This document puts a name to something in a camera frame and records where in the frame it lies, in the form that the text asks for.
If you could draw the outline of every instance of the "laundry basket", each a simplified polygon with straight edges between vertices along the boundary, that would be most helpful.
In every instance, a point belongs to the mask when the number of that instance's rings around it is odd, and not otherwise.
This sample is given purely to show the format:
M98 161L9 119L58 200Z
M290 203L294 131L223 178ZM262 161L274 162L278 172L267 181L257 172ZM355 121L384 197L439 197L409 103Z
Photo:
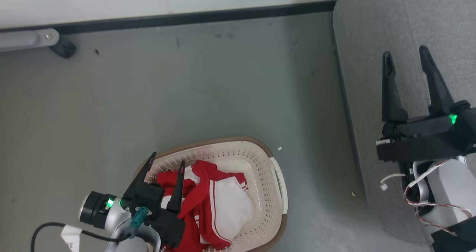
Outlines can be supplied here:
M146 182L156 182L157 174L178 169L197 160L216 164L224 172L242 172L248 183L248 197L255 207L253 219L223 252L263 251L275 245L287 223L287 191L284 177L271 151L262 142L234 137L198 142L158 154L147 173ZM209 247L205 251L217 251Z

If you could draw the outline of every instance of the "red and white wire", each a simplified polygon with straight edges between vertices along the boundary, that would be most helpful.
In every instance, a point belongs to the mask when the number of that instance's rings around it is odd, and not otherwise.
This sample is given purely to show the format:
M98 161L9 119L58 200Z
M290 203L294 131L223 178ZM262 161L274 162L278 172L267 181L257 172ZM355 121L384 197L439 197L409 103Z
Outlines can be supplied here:
M411 187L413 187L415 184L417 184L417 183L418 183L419 181L421 181L423 178L425 178L426 176L428 176L430 173L432 173L432 172L433 172L435 169L437 169L438 167L440 167L440 166L446 164L448 161L449 161L449 159L444 160L444 161L441 161L441 162L438 162L438 163L435 164L434 166L430 167L430 169L428 169L426 172L424 172L423 174L421 174L421 176L418 177L417 179L415 179L415 181L412 181L410 184L408 184L408 186L406 187L406 189L405 189L404 192L403 192L403 199L404 199L405 202L407 202L409 205L414 206L414 207L435 206L435 207L445 207L445 208L458 209L458 210L461 210L468 218L472 218L473 215L471 214L471 210L469 210L469 209L467 209L467 208L462 208L462 207L455 206L455 205L452 205L452 204L438 204L438 203L429 203L429 202L413 202L413 201L410 201L410 200L408 200L408 199L406 198L406 193L408 192L408 190L409 190ZM443 226L438 225L438 224L435 224L435 223L431 223L431 222L429 222L429 221L423 219L423 218L418 214L418 211L415 213L415 216L416 216L424 225L431 225L431 226L440 228L440 229L444 230L445 232L448 232L449 234L456 236L456 233L451 232L450 230L448 230L448 228L443 227Z

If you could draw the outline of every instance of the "white label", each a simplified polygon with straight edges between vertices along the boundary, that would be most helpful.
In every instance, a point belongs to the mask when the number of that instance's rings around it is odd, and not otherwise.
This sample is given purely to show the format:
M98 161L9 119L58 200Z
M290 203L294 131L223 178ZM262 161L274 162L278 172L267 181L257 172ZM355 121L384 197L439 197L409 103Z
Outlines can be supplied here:
M66 225L61 232L61 237L63 238L66 245L71 250L71 252L80 252L80 234L82 229L76 228L71 225Z
M385 144L385 143L390 143L389 139L384 139L384 140L378 140L375 142L377 145Z

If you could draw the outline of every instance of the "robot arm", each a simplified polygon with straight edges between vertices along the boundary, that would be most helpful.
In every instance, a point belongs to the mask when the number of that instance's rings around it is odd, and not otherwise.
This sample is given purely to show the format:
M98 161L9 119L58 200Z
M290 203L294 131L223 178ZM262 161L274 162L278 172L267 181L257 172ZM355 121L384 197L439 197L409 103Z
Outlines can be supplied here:
M398 162L404 200L415 206L432 250L476 251L476 217L471 213L476 211L476 178L464 160L476 152L476 109L468 101L454 103L425 46L420 47L420 59L430 90L430 115L408 119L391 54L383 55L385 124L377 154L382 161Z
M177 218L180 213L185 162L178 170L177 185L166 209L160 207L164 189L159 184L144 182L150 171L153 153L139 171L122 198L92 191L80 210L80 221L107 230L112 238L127 234L122 242L110 242L106 252L147 252L147 243L159 252L162 245L178 247L185 223Z

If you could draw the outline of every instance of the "red clothing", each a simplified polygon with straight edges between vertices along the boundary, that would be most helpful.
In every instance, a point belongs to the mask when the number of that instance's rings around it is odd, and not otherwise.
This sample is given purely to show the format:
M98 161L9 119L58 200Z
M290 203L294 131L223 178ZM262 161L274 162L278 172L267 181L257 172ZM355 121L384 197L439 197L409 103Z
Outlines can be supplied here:
M167 206L177 182L176 171L159 173L157 182L165 188L162 208ZM253 205L246 195L242 173L224 173L215 164L197 161L185 169L182 209L178 217L185 232L176 252L201 252L209 244L224 249L251 219Z

